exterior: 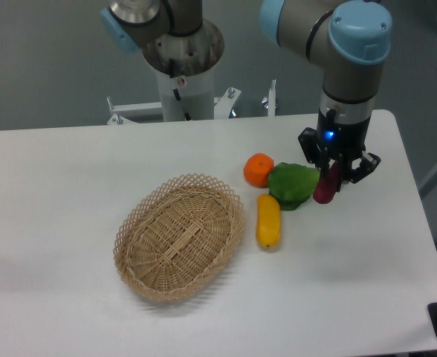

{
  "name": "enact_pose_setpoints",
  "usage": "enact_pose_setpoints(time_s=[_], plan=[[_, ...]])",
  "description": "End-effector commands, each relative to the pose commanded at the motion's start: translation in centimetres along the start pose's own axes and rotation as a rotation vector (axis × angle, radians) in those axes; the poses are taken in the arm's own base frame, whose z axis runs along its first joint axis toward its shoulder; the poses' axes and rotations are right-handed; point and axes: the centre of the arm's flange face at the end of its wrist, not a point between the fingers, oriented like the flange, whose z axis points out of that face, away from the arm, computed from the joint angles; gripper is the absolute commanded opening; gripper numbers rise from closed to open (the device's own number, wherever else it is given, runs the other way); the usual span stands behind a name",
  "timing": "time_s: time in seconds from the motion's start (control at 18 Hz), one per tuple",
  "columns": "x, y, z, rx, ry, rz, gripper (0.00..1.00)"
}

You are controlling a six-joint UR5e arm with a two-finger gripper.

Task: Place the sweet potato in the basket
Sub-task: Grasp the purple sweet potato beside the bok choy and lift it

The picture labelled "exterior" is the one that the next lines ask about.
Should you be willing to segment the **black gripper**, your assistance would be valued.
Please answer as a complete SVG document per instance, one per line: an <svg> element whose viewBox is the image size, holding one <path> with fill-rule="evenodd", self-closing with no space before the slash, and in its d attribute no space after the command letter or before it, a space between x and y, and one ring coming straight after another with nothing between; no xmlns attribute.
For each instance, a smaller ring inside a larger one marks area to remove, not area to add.
<svg viewBox="0 0 437 357"><path fill-rule="evenodd" d="M305 128L298 141L309 164L313 164L321 177L328 176L331 158L339 157L339 189L343 184L356 184L372 174L381 158L364 151L370 117L360 123L343 124L329 121L321 111L317 129Z"/></svg>

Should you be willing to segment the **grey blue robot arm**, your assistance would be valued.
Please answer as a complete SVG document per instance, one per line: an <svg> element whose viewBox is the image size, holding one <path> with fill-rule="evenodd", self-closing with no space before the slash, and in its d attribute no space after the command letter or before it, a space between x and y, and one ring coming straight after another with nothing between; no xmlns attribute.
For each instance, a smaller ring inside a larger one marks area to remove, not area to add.
<svg viewBox="0 0 437 357"><path fill-rule="evenodd" d="M164 79L167 121L213 116L213 99L191 80L221 59L221 32L200 1L112 1L100 18L124 51L139 50ZM375 171L365 138L390 51L392 17L378 1L264 1L262 33L323 70L318 120L298 140L320 171L319 188L336 193Z"/></svg>

